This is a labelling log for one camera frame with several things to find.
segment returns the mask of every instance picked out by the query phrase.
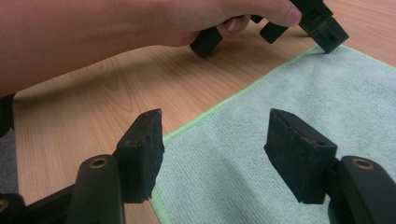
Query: light blue cloth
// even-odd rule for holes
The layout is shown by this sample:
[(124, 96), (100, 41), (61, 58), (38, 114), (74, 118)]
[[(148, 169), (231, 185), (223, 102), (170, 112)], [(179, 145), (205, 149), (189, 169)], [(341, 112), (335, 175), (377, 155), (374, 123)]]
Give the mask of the light blue cloth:
[(332, 140), (338, 159), (371, 159), (396, 179), (396, 69), (347, 47), (313, 48), (165, 136), (151, 200), (162, 223), (329, 223), (329, 198), (297, 203), (269, 162), (271, 108)]

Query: wooden table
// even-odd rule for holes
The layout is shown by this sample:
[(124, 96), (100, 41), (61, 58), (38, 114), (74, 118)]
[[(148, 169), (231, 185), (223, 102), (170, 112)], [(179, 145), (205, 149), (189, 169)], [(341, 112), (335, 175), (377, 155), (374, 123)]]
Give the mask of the wooden table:
[[(347, 46), (396, 66), (394, 0), (325, 4), (350, 35)], [(189, 47), (137, 49), (19, 92), (15, 131), (25, 201), (73, 184), (79, 165), (111, 154), (140, 113), (160, 107), (163, 132), (170, 133), (315, 44), (296, 27), (269, 45), (259, 36), (264, 24), (251, 23), (205, 60)], [(129, 223), (158, 223), (149, 203), (127, 205), (126, 216)]]

